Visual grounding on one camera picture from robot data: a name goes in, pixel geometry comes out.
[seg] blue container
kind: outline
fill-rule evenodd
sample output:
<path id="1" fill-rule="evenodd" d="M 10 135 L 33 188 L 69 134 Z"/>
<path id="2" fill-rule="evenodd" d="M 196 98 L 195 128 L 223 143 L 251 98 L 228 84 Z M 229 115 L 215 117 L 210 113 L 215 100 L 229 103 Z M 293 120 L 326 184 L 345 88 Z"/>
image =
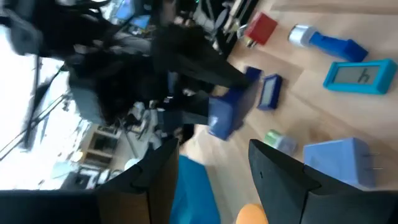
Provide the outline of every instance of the blue container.
<path id="1" fill-rule="evenodd" d="M 304 163 L 359 189 L 375 187 L 372 157 L 366 142 L 357 138 L 304 146 Z"/>
<path id="2" fill-rule="evenodd" d="M 243 125 L 256 100 L 262 71 L 248 67 L 245 76 L 251 82 L 249 88 L 230 88 L 224 96 L 210 97 L 209 133 L 222 139 L 228 137 Z"/>
<path id="3" fill-rule="evenodd" d="M 220 223 L 220 215 L 205 167 L 180 156 L 170 224 Z"/>

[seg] small bottle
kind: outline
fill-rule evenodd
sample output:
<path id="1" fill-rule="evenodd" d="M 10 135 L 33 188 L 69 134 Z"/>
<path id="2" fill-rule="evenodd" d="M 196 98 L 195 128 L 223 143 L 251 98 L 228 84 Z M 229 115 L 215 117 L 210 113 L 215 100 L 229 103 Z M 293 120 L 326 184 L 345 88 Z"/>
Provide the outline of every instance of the small bottle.
<path id="1" fill-rule="evenodd" d="M 288 156 L 293 156 L 297 150 L 296 140 L 283 136 L 281 133 L 273 129 L 269 130 L 266 134 L 264 143 Z"/>

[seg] blue cube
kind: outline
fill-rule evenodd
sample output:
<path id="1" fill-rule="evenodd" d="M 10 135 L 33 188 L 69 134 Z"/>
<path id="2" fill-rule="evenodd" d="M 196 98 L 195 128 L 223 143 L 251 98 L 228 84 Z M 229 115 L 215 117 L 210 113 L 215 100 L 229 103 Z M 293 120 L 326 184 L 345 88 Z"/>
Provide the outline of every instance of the blue cube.
<path id="1" fill-rule="evenodd" d="M 375 186 L 369 146 L 357 138 L 306 145 L 304 163 L 359 189 Z"/>
<path id="2" fill-rule="evenodd" d="M 245 76 L 251 82 L 249 88 L 230 88 L 223 96 L 214 96 L 209 100 L 209 133 L 222 139 L 228 137 L 243 125 L 244 117 L 249 113 L 256 100 L 262 71 L 247 67 Z"/>

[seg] black cable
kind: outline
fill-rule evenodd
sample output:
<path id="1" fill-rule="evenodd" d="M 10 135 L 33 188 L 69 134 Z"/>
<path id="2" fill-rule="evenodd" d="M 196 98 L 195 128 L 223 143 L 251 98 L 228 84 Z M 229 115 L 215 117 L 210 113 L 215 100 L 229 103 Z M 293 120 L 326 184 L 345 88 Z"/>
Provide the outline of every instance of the black cable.
<path id="1" fill-rule="evenodd" d="M 35 128 L 41 121 L 43 121 L 64 99 L 65 97 L 68 95 L 68 92 L 62 94 L 61 96 L 59 96 L 56 100 L 54 100 L 54 102 L 48 106 L 45 110 L 43 110 L 34 120 L 34 123 L 32 125 L 32 128 Z M 8 147 L 10 146 L 16 139 L 18 139 L 20 136 L 22 136 L 23 134 L 25 134 L 25 132 L 27 131 L 27 128 L 25 128 L 23 131 L 21 131 L 14 139 L 12 139 L 6 146 L 4 146 L 1 150 L 0 150 L 0 154 Z M 3 155 L 2 157 L 0 157 L 0 161 L 2 161 L 14 148 L 16 148 L 19 143 L 21 143 L 23 140 L 23 138 L 21 138 L 17 143 L 15 143 L 15 145 L 13 145 L 10 150 Z"/>
<path id="2" fill-rule="evenodd" d="M 111 1 L 112 0 L 105 0 L 105 1 L 101 1 L 101 2 L 87 1 L 87 2 L 78 3 L 76 5 L 72 5 L 72 6 L 62 6 L 62 7 L 65 7 L 67 9 L 76 9 L 76 10 L 80 10 L 80 9 L 96 9 L 96 8 L 100 8 L 100 7 L 106 6 Z"/>
<path id="3" fill-rule="evenodd" d="M 136 17 L 136 15 L 131 15 L 126 21 L 124 21 L 120 26 L 115 26 L 109 32 L 105 34 L 105 36 L 101 39 L 102 41 L 102 49 L 107 48 L 111 39 L 122 29 L 124 29 L 130 22 Z"/>
<path id="4" fill-rule="evenodd" d="M 76 11 L 77 13 L 80 14 L 86 14 L 89 16 L 93 16 L 94 18 L 96 18 L 99 21 L 105 21 L 106 19 L 103 17 L 102 12 L 101 11 L 91 11 L 90 9 L 84 9 L 84 10 L 79 10 Z"/>
<path id="5" fill-rule="evenodd" d="M 32 41 L 35 42 L 36 44 L 36 56 L 35 56 L 35 80 L 34 80 L 34 92 L 37 91 L 37 87 L 39 85 L 39 78 L 40 78 L 40 49 L 41 49 L 41 45 L 42 45 L 42 33 L 37 30 L 30 22 L 24 20 L 23 18 L 21 18 L 18 14 L 16 14 L 13 10 L 11 9 L 4 9 L 4 12 L 9 16 L 10 20 L 12 20 L 13 22 L 15 22 L 16 24 L 19 25 L 20 28 L 26 30 L 28 32 L 28 34 L 31 35 L 32 37 Z M 32 106 L 34 106 L 35 101 L 37 101 L 36 99 L 36 94 L 33 96 L 33 104 Z M 32 110 L 29 114 L 29 119 L 27 121 L 27 135 L 25 136 L 25 141 L 24 141 L 24 145 L 25 147 L 27 147 L 27 143 L 29 142 L 29 134 L 30 134 L 30 127 L 32 126 L 32 118 L 33 115 L 35 113 L 35 110 L 33 110 L 34 107 L 32 107 Z"/>
<path id="6" fill-rule="evenodd" d="M 34 90 L 34 95 L 33 95 L 33 101 L 32 101 L 32 109 L 30 110 L 30 114 L 29 114 L 29 118 L 27 120 L 27 124 L 26 124 L 26 133 L 25 133 L 25 138 L 24 138 L 24 147 L 28 148 L 29 145 L 29 137 L 30 137 L 30 132 L 32 131 L 32 122 L 33 122 L 33 116 L 34 113 L 36 112 L 36 101 L 38 101 L 37 99 L 37 88 L 39 87 L 39 79 L 40 79 L 40 56 L 36 55 L 35 56 L 35 80 L 34 80 L 34 86 L 33 86 L 33 90 Z"/>

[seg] desk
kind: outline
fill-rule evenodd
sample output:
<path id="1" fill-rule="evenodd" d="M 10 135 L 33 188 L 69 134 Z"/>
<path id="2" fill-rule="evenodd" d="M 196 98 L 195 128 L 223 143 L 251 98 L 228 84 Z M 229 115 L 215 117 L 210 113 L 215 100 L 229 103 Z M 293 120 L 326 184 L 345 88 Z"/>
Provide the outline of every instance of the desk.
<path id="1" fill-rule="evenodd" d="M 229 61 L 243 71 L 246 65 L 278 73 L 284 78 L 275 111 L 253 109 L 245 125 L 223 142 L 197 127 L 186 147 L 189 158 L 207 165 L 222 223 L 231 223 L 246 203 L 259 203 L 248 161 L 250 139 L 263 139 L 276 129 L 298 141 L 295 158 L 302 161 L 303 145 L 355 136 L 366 141 L 374 157 L 379 189 L 398 189 L 398 77 L 382 96 L 337 93 L 322 83 L 333 61 L 317 49 L 301 49 L 287 41 L 291 28 L 310 24 L 326 35 L 352 38 L 369 50 L 365 61 L 392 58 L 398 62 L 398 16 L 325 14 L 269 11 L 274 2 L 262 1 L 257 9 L 279 25 L 268 43 L 247 49 L 235 46 Z"/>

